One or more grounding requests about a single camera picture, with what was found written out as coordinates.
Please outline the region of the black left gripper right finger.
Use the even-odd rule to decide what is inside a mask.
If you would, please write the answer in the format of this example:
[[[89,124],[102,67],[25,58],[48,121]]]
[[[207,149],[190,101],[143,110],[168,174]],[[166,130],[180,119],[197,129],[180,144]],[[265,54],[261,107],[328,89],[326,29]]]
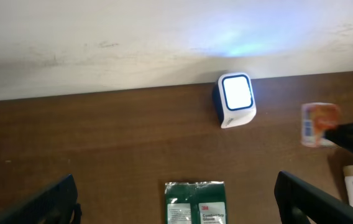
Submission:
[[[283,224],[353,224],[353,207],[299,179],[280,171],[274,188]]]

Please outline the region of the green 3M gloves package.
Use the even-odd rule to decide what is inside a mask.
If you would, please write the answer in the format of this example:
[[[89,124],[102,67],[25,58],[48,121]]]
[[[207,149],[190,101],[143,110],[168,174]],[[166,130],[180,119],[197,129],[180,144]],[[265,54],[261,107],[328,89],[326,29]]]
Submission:
[[[227,224],[224,182],[165,184],[167,224]]]

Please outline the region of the orange tissue packet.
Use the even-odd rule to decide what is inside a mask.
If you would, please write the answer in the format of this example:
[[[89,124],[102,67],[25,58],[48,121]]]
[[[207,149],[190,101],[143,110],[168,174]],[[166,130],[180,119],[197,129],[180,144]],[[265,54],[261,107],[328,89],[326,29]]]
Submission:
[[[327,130],[339,124],[341,111],[332,103],[305,103],[301,106],[301,143],[308,147],[331,147],[325,138]]]

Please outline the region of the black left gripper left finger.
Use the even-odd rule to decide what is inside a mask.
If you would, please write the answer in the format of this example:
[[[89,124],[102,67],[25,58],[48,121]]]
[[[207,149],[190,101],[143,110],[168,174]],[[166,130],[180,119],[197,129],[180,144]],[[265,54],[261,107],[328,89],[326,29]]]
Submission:
[[[75,180],[68,174],[27,200],[0,213],[0,224],[80,224],[82,210],[77,202]]]

